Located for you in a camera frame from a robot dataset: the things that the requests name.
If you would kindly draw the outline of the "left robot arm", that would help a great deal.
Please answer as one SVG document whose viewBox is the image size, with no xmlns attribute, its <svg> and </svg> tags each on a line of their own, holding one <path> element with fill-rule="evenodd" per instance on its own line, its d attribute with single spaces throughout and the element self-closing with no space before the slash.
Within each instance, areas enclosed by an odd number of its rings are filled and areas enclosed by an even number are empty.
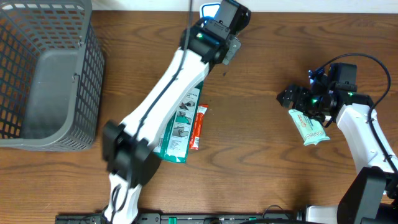
<svg viewBox="0 0 398 224">
<path fill-rule="evenodd" d="M 234 41 L 244 28 L 241 22 L 227 24 L 210 17 L 188 26 L 169 67 L 144 101 L 119 124 L 111 120 L 105 124 L 102 157 L 111 192 L 103 211 L 104 223 L 132 223 L 136 219 L 141 189 L 161 163 L 154 148 L 162 130 L 188 92 L 216 64 L 226 64 L 234 57 Z"/>
</svg>

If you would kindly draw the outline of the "red snack packet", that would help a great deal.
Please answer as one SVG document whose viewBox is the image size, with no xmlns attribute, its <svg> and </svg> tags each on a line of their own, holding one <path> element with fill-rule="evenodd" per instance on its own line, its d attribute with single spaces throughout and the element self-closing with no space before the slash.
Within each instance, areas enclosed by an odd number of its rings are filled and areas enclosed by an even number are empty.
<svg viewBox="0 0 398 224">
<path fill-rule="evenodd" d="M 189 142 L 189 149 L 198 150 L 199 141 L 201 136 L 201 129 L 203 125 L 203 117 L 208 109 L 208 105 L 202 104 L 197 108 L 197 113 L 195 116 L 195 122 L 193 124 L 192 135 Z"/>
</svg>

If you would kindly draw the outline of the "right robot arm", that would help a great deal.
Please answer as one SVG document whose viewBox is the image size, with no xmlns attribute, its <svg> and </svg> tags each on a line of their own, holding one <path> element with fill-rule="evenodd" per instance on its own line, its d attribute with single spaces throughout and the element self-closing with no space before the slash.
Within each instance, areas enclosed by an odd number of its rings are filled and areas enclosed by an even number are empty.
<svg viewBox="0 0 398 224">
<path fill-rule="evenodd" d="M 335 123 L 357 171 L 338 205 L 310 205 L 302 212 L 307 223 L 397 223 L 397 156 L 373 100 L 357 92 L 356 74 L 356 66 L 336 63 L 328 72 L 310 71 L 310 88 L 291 84 L 276 97 L 307 144 L 325 139 L 324 129 Z"/>
</svg>

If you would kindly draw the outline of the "mint green wipes packet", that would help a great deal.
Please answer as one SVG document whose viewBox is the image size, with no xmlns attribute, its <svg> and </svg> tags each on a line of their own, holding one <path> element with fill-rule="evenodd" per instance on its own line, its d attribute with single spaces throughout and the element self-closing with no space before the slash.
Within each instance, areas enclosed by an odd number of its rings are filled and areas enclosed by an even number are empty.
<svg viewBox="0 0 398 224">
<path fill-rule="evenodd" d="M 317 145 L 322 141 L 328 141 L 330 138 L 326 135 L 323 126 L 314 119 L 310 119 L 298 110 L 289 110 L 289 115 L 292 117 L 301 137 L 303 138 L 303 145 Z"/>
</svg>

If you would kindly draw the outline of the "white green glove package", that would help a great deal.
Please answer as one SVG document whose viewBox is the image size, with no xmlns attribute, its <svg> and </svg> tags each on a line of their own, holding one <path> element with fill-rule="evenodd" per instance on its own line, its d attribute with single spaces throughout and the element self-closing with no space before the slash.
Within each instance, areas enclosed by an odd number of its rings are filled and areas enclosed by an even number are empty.
<svg viewBox="0 0 398 224">
<path fill-rule="evenodd" d="M 202 88 L 203 82 L 187 93 L 160 135 L 154 152 L 163 161 L 186 163 Z"/>
</svg>

